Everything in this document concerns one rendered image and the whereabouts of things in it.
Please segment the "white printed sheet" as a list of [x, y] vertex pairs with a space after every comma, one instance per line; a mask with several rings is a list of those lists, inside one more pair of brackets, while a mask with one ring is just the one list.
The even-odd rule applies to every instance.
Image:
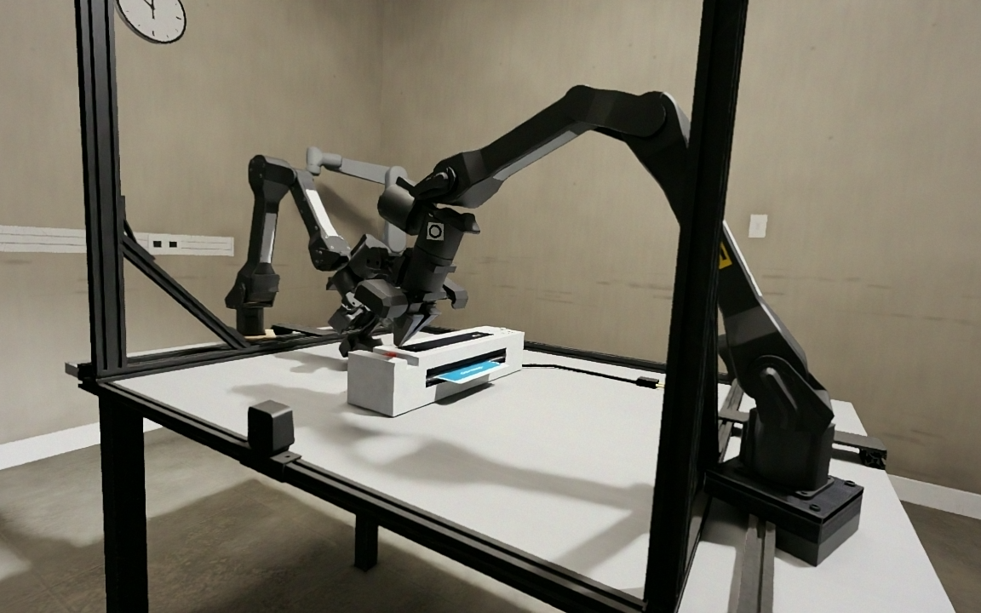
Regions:
[[463, 383], [464, 381], [470, 381], [473, 379], [478, 379], [478, 377], [491, 373], [493, 371], [498, 371], [505, 368], [506, 364], [495, 364], [495, 362], [480, 360], [474, 362], [474, 364], [466, 364], [463, 366], [458, 366], [458, 368], [453, 368], [449, 371], [439, 372], [437, 374], [431, 374], [430, 376], [436, 377], [436, 379], [444, 379], [447, 381], [458, 381], [458, 383]]

